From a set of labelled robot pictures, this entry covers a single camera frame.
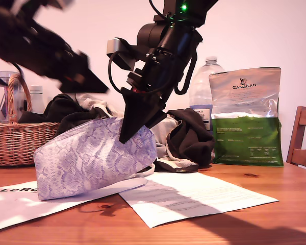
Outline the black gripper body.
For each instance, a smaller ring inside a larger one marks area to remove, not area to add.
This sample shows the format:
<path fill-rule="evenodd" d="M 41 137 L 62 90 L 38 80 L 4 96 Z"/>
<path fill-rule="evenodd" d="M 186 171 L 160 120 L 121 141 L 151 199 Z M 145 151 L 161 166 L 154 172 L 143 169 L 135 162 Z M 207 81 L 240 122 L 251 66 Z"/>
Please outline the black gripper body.
<path fill-rule="evenodd" d="M 132 86 L 131 90 L 122 88 L 126 103 L 149 103 L 153 95 L 165 103 L 182 78 L 182 60 L 179 57 L 149 58 L 142 69 L 133 66 L 124 69 L 130 71 L 127 82 Z"/>

